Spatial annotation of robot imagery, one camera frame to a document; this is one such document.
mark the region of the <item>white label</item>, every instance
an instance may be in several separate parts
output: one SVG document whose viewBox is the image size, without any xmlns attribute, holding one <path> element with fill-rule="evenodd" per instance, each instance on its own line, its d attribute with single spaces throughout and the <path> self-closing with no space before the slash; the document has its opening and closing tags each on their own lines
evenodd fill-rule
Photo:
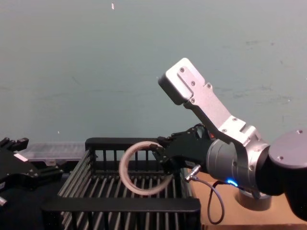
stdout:
<svg viewBox="0 0 307 230">
<path fill-rule="evenodd" d="M 20 155 L 19 153 L 14 154 L 15 157 L 17 157 L 18 159 L 22 160 L 23 162 L 28 161 L 28 159 L 22 155 Z"/>
<path fill-rule="evenodd" d="M 0 190 L 3 189 L 5 187 L 5 182 L 0 184 Z"/>
</svg>

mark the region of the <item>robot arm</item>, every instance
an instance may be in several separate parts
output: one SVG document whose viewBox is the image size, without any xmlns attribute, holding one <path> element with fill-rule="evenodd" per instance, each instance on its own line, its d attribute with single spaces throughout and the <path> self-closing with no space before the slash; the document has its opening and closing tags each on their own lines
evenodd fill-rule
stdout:
<svg viewBox="0 0 307 230">
<path fill-rule="evenodd" d="M 284 134 L 269 145 L 254 126 L 230 114 L 214 94 L 213 86 L 187 58 L 171 67 L 158 83 L 176 105 L 191 110 L 201 124 L 167 138 L 159 137 L 157 144 L 130 147 L 119 165 L 120 177 L 129 189 L 153 194 L 169 182 L 166 177 L 163 186 L 141 191 L 125 179 L 128 157 L 140 146 L 147 147 L 168 175 L 191 168 L 187 181 L 198 172 L 208 173 L 219 182 L 251 192 L 255 199 L 260 193 L 285 193 L 293 213 L 307 221 L 307 129 Z"/>
<path fill-rule="evenodd" d="M 203 171 L 219 181 L 250 190 L 255 198 L 260 192 L 271 196 L 285 193 L 294 214 L 307 221 L 304 183 L 307 178 L 307 130 L 289 132 L 269 145 L 255 127 L 229 113 L 214 94 L 213 86 L 206 83 L 186 58 L 170 68 L 158 83 L 175 104 L 192 110 L 216 137 L 214 142 L 209 142 L 208 148 L 202 146 L 194 153 L 194 162 L 199 162 L 200 156 L 204 160 L 192 169 L 187 180 Z M 193 141 L 184 144 L 191 148 L 197 145 Z M 171 156 L 170 147 L 165 148 L 166 156 Z"/>
</svg>

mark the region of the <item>gray cylindrical joint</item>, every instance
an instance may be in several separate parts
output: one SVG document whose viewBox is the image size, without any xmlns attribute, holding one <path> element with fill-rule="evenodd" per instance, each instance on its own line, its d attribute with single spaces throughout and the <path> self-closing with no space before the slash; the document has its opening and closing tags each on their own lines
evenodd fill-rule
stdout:
<svg viewBox="0 0 307 230">
<path fill-rule="evenodd" d="M 0 196 L 0 206 L 3 207 L 7 204 L 7 200 Z"/>
<path fill-rule="evenodd" d="M 215 179 L 226 181 L 229 177 L 237 178 L 236 149 L 233 143 L 227 144 L 216 140 L 208 149 L 206 166 L 208 173 Z"/>
</svg>

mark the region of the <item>blue led light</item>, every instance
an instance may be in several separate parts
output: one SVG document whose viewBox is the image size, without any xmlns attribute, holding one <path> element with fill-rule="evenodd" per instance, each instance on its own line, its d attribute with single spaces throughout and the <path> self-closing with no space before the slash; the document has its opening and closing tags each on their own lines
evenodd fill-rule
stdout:
<svg viewBox="0 0 307 230">
<path fill-rule="evenodd" d="M 238 184 L 236 182 L 234 182 L 233 180 L 228 179 L 227 183 L 232 184 L 235 187 L 238 187 Z"/>
</svg>

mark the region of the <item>gray cable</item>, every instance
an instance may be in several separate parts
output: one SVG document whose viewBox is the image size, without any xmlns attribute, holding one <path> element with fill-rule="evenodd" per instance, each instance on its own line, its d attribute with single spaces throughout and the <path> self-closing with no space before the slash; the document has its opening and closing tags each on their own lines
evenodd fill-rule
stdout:
<svg viewBox="0 0 307 230">
<path fill-rule="evenodd" d="M 219 224 L 219 223 L 221 223 L 223 221 L 223 219 L 224 219 L 225 207 L 224 207 L 224 203 L 223 203 L 223 200 L 222 200 L 219 192 L 215 189 L 215 186 L 217 186 L 218 184 L 222 184 L 222 183 L 216 182 L 216 183 L 214 183 L 214 185 L 211 185 L 208 182 L 199 179 L 197 176 L 191 177 L 191 180 L 201 182 L 201 183 L 203 183 L 203 184 L 205 184 L 205 185 L 207 185 L 207 186 L 209 186 L 211 188 L 211 192 L 210 192 L 210 196 L 209 196 L 209 202 L 208 202 L 208 208 L 207 208 L 208 219 L 209 219 L 210 223 L 212 223 L 212 224 Z M 213 222 L 212 219 L 211 219 L 211 216 L 210 216 L 210 204 L 211 204 L 211 199 L 212 199 L 212 193 L 213 192 L 216 194 L 217 198 L 219 199 L 219 201 L 221 203 L 221 207 L 222 207 L 222 215 L 221 215 L 221 218 L 217 222 Z"/>
</svg>

